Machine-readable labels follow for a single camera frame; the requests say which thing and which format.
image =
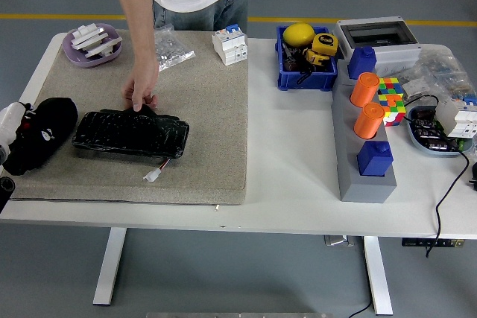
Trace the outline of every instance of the gray floor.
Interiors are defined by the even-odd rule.
[[[477,0],[250,0],[249,16],[477,21]],[[6,13],[120,14],[117,0],[0,0]],[[22,94],[53,35],[84,20],[0,18],[0,109]],[[108,21],[117,28],[125,22]],[[251,22],[274,38],[279,25]],[[333,24],[324,24],[332,28]],[[411,26],[421,43],[448,46],[477,84],[476,27]],[[113,302],[95,307],[106,228],[0,224],[0,317],[145,317],[147,312],[330,312],[369,302],[361,244],[322,236],[129,230]],[[477,243],[462,249],[380,239],[394,316],[476,317]],[[372,309],[358,317],[373,317]]]

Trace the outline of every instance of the plastic bag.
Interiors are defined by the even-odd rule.
[[[452,52],[442,45],[422,45],[419,60],[411,68],[395,74],[404,89],[404,100],[421,95],[438,98],[477,98],[464,67]],[[423,102],[434,101],[423,98]]]
[[[194,51],[187,48],[176,37],[174,26],[171,24],[154,31],[154,42],[159,60],[159,71],[195,57]]]

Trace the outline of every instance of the rubik's cube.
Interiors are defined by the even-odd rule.
[[[397,78],[380,78],[378,87],[379,104],[385,110],[385,126],[397,126],[405,116],[404,95]]]

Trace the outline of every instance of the yellow floor line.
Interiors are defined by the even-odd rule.
[[[0,19],[12,20],[125,20],[124,15],[101,15],[101,14],[1,14]],[[248,22],[310,22],[317,24],[335,24],[344,18],[293,18],[275,16],[249,16]],[[448,27],[477,27],[477,22],[461,22],[447,20],[406,20],[408,25],[422,26],[448,26]]]
[[[335,24],[346,18],[279,18],[267,16],[249,16],[248,22],[314,22],[318,24]],[[450,27],[477,27],[477,22],[459,22],[446,20],[405,20],[407,25],[450,26]]]
[[[125,20],[124,15],[101,14],[0,14],[0,19],[12,20]]]

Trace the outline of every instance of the orange cylinder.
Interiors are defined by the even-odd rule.
[[[355,123],[355,133],[363,139],[371,139],[376,135],[385,111],[380,104],[369,102],[363,106]]]
[[[373,100],[379,87],[379,77],[373,72],[363,72],[356,81],[355,88],[351,94],[351,103],[357,107],[363,107]]]

